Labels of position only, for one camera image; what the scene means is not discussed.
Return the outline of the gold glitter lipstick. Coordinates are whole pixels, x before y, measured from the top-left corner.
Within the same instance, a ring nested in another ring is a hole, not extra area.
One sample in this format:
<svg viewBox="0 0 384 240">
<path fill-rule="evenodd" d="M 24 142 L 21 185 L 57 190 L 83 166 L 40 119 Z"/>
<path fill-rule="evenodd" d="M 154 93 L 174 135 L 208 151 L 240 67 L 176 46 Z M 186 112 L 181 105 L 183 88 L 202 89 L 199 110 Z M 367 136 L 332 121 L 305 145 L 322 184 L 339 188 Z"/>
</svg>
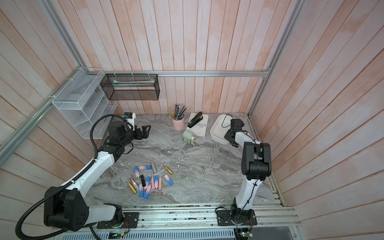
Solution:
<svg viewBox="0 0 384 240">
<path fill-rule="evenodd" d="M 131 190 L 134 194 L 137 193 L 136 188 L 135 188 L 131 183 L 128 184 L 128 187 L 130 188 L 130 190 Z"/>
</svg>

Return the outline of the blue pink lipstick top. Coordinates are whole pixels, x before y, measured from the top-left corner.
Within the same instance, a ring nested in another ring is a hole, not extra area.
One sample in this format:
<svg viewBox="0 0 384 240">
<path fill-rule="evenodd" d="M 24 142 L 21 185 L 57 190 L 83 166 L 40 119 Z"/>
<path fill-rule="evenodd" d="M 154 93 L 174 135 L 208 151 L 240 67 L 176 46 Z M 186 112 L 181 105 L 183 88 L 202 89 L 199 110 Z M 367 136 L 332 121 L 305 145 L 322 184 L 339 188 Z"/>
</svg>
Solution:
<svg viewBox="0 0 384 240">
<path fill-rule="evenodd" d="M 152 167 L 151 166 L 139 166 L 139 169 L 140 170 L 151 170 Z"/>
</svg>

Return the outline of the white storage tray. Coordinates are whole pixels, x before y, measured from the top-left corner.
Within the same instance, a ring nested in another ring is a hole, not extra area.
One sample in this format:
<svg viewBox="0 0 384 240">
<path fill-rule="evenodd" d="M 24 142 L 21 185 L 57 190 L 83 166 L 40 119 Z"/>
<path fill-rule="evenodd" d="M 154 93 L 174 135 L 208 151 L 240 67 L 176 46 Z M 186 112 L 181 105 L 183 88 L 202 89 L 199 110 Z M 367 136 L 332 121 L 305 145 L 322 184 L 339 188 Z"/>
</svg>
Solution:
<svg viewBox="0 0 384 240">
<path fill-rule="evenodd" d="M 225 135 L 231 127 L 231 114 L 219 115 L 210 129 L 211 139 L 222 145 L 228 145 L 230 142 L 225 139 Z"/>
</svg>

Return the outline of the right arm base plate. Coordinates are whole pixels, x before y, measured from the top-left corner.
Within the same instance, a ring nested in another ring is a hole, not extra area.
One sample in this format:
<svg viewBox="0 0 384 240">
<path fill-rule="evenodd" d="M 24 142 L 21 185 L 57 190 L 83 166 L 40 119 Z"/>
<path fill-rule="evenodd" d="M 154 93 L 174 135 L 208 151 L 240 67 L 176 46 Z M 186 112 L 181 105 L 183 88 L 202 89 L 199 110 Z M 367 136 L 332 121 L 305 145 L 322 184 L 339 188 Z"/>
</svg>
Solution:
<svg viewBox="0 0 384 240">
<path fill-rule="evenodd" d="M 254 210 L 215 210 L 219 226 L 256 226 L 258 224 Z"/>
</svg>

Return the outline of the pink lip gloss tube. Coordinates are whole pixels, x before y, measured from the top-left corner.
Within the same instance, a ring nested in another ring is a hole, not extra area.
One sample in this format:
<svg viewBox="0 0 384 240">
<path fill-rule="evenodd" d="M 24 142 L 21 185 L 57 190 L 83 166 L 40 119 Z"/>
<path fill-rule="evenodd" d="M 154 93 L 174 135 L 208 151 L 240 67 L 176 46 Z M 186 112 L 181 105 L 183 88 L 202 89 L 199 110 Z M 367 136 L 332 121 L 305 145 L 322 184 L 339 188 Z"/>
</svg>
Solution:
<svg viewBox="0 0 384 240">
<path fill-rule="evenodd" d="M 154 178 L 153 172 L 151 172 L 151 186 L 152 186 L 152 189 L 155 189 L 155 178 Z"/>
</svg>

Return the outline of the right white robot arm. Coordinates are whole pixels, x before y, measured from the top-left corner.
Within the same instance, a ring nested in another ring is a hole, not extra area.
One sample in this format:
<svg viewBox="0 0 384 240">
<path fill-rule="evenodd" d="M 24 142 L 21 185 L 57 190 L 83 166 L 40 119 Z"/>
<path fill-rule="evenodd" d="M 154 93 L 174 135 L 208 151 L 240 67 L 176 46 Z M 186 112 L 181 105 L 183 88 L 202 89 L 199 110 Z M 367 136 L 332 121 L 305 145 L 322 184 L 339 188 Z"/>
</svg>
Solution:
<svg viewBox="0 0 384 240">
<path fill-rule="evenodd" d="M 225 139 L 232 146 L 243 148 L 241 171 L 244 178 L 231 206 L 232 220 L 243 224 L 251 220 L 256 192 L 272 173 L 271 146 L 255 140 L 245 131 L 228 130 Z"/>
</svg>

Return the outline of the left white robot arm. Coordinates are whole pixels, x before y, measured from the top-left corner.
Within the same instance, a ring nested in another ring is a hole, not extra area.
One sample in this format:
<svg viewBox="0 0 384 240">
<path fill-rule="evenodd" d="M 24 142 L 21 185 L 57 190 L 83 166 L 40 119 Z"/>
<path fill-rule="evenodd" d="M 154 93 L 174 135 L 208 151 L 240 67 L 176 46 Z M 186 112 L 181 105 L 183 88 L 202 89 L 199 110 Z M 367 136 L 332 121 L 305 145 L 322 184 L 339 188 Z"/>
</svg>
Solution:
<svg viewBox="0 0 384 240">
<path fill-rule="evenodd" d="M 150 129 L 151 126 L 147 125 L 141 128 L 134 126 L 131 130 L 122 121 L 111 122 L 107 128 L 108 136 L 98 149 L 97 158 L 60 187 L 51 187 L 46 191 L 46 196 L 54 191 L 58 191 L 58 194 L 44 203 L 44 224 L 73 232 L 99 222 L 120 227 L 125 218 L 120 205 L 89 207 L 84 198 L 96 180 L 123 155 L 125 147 L 134 140 L 148 138 Z"/>
</svg>

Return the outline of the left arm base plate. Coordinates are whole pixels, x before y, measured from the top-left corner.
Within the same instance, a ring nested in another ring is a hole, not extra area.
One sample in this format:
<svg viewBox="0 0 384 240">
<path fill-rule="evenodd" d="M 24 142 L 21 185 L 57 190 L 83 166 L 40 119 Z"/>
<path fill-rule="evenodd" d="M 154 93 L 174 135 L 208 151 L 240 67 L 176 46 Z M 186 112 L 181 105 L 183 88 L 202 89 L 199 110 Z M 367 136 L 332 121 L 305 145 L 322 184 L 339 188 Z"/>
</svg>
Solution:
<svg viewBox="0 0 384 240">
<path fill-rule="evenodd" d="M 139 212 L 123 212 L 122 217 L 97 223 L 97 229 L 135 229 L 138 225 Z"/>
</svg>

